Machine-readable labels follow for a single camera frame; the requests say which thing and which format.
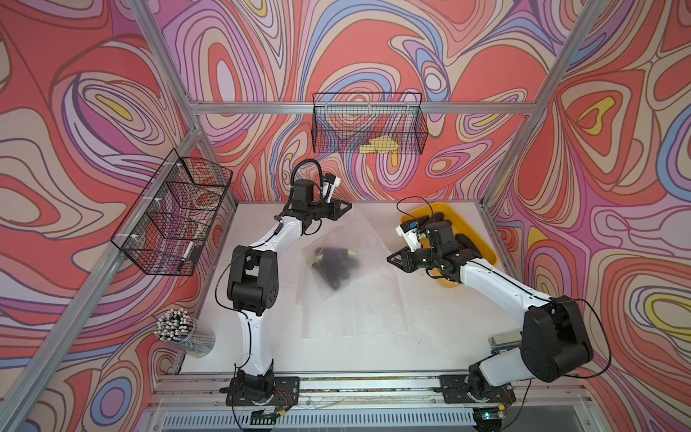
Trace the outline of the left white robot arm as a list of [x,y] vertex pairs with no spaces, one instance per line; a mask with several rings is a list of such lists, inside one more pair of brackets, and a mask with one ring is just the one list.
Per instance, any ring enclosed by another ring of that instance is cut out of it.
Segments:
[[266,377],[273,371],[273,356],[265,335],[263,318],[279,293],[279,255],[307,234],[315,221],[336,221],[352,204],[334,197],[341,184],[337,176],[326,174],[318,183],[293,180],[289,198],[274,226],[248,246],[237,246],[232,253],[227,295],[232,309],[246,321],[245,350],[239,373]]

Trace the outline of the clear zip-top bag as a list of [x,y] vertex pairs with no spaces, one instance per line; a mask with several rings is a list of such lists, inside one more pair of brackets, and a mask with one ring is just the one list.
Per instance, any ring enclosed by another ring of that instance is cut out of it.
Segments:
[[320,304],[351,292],[365,299],[379,291],[393,295],[399,283],[388,255],[374,226],[354,208],[302,248],[296,302]]

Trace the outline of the dark purple eggplant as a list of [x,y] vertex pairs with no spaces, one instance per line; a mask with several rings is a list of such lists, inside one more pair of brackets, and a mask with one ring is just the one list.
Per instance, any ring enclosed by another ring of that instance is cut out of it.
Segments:
[[320,264],[320,272],[327,285],[333,290],[339,290],[351,277],[351,268],[344,261],[324,260]]

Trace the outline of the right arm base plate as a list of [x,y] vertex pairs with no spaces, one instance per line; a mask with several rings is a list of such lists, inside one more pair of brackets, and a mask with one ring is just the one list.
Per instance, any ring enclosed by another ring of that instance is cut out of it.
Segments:
[[435,392],[442,394],[446,404],[495,404],[510,406],[516,395],[510,384],[492,387],[475,374],[443,374],[439,376],[439,387]]

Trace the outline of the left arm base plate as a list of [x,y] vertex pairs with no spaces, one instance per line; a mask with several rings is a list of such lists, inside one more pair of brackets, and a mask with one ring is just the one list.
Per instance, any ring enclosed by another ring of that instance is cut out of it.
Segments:
[[242,375],[234,377],[226,394],[226,405],[236,407],[291,407],[299,402],[301,380],[298,376],[259,377]]

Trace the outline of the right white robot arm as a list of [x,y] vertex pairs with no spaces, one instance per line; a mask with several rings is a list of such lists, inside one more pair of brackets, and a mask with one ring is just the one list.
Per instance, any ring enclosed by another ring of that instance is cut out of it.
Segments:
[[572,298],[539,293],[498,270],[467,236],[453,233],[450,221],[404,221],[396,233],[406,245],[388,256],[390,264],[407,274],[437,270],[439,278],[473,288],[522,324],[519,347],[470,366],[465,387],[473,401],[487,401],[517,381],[551,383],[593,360],[581,309]]

